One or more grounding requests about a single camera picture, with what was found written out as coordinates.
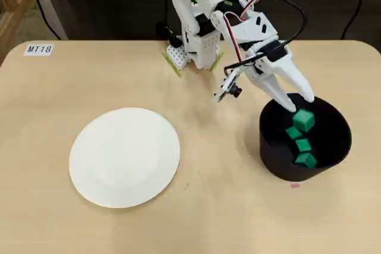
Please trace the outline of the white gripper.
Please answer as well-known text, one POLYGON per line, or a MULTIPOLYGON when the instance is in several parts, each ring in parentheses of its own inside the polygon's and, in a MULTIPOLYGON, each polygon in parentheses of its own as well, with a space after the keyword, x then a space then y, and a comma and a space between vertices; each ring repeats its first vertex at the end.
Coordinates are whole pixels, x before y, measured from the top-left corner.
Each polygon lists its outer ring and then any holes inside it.
POLYGON ((310 83, 293 63, 288 45, 283 45, 279 39, 264 39, 242 43, 242 50, 245 52, 245 59, 258 57, 246 64, 251 66, 255 74, 252 84, 271 96, 286 110, 295 112, 296 106, 276 77, 268 74, 276 74, 286 80, 307 102, 314 101, 310 83))

